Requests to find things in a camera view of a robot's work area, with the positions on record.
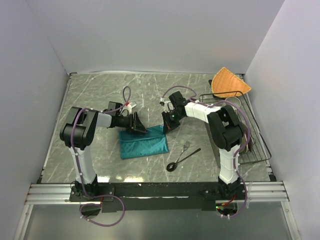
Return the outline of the teal satin napkin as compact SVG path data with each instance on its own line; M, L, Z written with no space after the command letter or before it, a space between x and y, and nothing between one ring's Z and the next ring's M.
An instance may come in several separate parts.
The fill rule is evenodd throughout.
M169 152L163 125L148 128L146 134L131 134L122 130L118 136L122 159L148 157Z

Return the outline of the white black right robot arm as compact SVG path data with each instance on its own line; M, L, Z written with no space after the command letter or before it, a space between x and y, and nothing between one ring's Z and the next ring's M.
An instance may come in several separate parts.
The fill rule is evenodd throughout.
M238 158L245 134L233 107L208 105L193 98L187 100L180 91L171 94L169 100L162 97L159 104L164 108L161 113L164 134L178 128L180 120L185 117L198 119L208 124L211 139L219 150L218 192L223 199L232 198L241 184Z

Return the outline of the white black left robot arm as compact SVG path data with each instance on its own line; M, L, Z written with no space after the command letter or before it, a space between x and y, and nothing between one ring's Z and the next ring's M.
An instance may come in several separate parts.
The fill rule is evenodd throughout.
M124 128L131 135L144 135L148 132L137 112L128 109L128 103L110 101L108 108L98 111L73 106L69 110L59 137L69 149L75 170L75 193L88 201L97 199L100 188L98 176L91 158L91 144L96 128Z

